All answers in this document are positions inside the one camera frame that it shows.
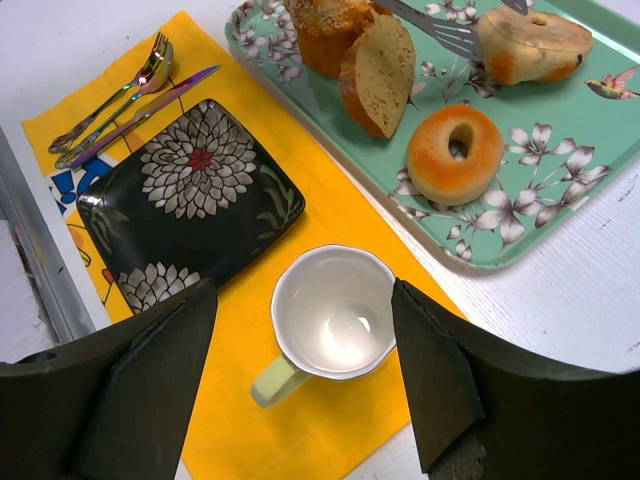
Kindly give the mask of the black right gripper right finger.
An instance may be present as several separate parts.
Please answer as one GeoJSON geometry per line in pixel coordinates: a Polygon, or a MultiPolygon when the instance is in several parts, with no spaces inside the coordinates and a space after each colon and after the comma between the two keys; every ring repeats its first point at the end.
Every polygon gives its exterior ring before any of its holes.
{"type": "Polygon", "coordinates": [[[420,466],[430,478],[638,477],[637,372],[530,352],[403,280],[391,305],[420,466]]]}

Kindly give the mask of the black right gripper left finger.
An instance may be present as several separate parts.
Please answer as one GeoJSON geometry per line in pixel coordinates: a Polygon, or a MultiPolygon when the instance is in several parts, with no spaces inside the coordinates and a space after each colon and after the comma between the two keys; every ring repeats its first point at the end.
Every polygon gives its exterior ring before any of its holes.
{"type": "Polygon", "coordinates": [[[129,319],[1,366],[4,479],[172,479],[214,330],[200,280],[129,319]]]}

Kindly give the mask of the pale raisin bagel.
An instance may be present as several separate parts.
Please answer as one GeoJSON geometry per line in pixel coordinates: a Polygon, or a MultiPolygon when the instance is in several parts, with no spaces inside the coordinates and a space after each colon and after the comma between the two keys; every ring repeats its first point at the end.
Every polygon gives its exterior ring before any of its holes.
{"type": "Polygon", "coordinates": [[[591,53],[592,34],[559,15],[507,6],[489,10],[476,26],[481,61],[496,82],[556,82],[570,77],[591,53]]]}

